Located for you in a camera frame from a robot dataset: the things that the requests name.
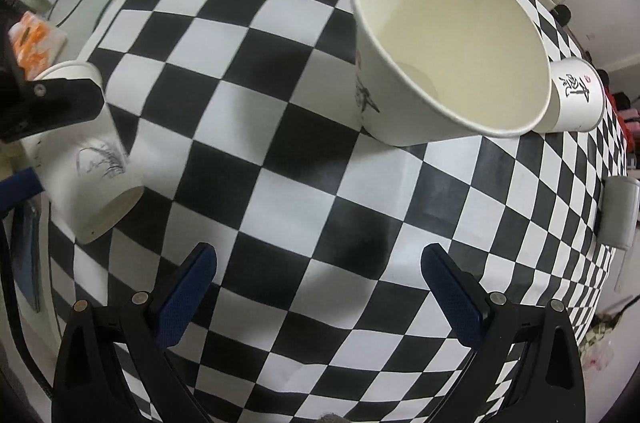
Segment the small white paper cup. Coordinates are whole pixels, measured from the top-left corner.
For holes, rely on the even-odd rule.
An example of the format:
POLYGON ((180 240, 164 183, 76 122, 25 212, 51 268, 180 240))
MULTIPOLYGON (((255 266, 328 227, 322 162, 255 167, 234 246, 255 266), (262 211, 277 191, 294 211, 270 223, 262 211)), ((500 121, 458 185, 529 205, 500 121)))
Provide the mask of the small white paper cup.
POLYGON ((139 201, 143 184, 110 109, 96 119, 21 140, 49 200, 81 244, 112 229, 139 201))

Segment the grey cylindrical cup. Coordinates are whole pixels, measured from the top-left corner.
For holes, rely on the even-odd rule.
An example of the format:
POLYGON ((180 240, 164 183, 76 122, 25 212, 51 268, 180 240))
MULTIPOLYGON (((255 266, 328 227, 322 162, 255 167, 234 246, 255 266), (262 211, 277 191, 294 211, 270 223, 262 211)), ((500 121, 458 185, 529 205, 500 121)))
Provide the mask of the grey cylindrical cup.
POLYGON ((605 180, 598 241, 608 247, 629 251, 639 214, 639 180, 611 176, 605 180))

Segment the white paper cup with calligraphy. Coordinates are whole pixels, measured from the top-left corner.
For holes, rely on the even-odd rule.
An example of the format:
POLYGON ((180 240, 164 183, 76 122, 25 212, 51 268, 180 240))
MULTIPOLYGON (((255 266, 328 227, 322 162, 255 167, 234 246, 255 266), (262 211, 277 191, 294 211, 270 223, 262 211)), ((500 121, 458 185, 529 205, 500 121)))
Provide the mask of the white paper cup with calligraphy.
POLYGON ((600 76, 589 62, 568 57, 550 64, 551 97, 546 113, 534 127, 538 134, 590 132, 605 109, 600 76))

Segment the white paper cup with drawing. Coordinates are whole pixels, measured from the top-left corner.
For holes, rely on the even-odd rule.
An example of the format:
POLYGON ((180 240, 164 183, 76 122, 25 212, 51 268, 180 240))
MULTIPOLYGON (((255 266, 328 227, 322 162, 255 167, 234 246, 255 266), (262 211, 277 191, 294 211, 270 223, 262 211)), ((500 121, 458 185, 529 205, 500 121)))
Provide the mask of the white paper cup with drawing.
POLYGON ((518 137, 551 97, 540 33, 518 0, 352 0, 364 129, 396 147, 518 137))

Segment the orange snack packet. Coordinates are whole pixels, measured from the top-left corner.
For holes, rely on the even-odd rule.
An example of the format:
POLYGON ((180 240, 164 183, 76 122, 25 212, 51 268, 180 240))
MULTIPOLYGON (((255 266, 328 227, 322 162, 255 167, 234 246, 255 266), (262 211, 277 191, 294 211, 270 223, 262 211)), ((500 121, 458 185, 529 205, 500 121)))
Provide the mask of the orange snack packet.
POLYGON ((67 35, 47 20, 25 12, 10 27, 9 38, 14 55, 27 81, 49 69, 66 43, 67 35))

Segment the black white checkered tablecloth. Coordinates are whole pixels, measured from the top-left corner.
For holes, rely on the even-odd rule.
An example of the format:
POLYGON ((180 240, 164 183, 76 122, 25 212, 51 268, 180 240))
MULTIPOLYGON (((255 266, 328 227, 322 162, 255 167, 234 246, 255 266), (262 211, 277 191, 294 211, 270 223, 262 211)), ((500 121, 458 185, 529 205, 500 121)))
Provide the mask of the black white checkered tablecloth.
POLYGON ((89 244, 58 216, 56 321, 122 305, 201 242, 216 276, 168 355, 221 422, 424 422, 469 352, 420 270, 438 243, 489 291, 563 302, 578 336, 626 142, 588 133, 393 148, 360 125, 349 0, 115 0, 83 51, 145 189, 89 244))

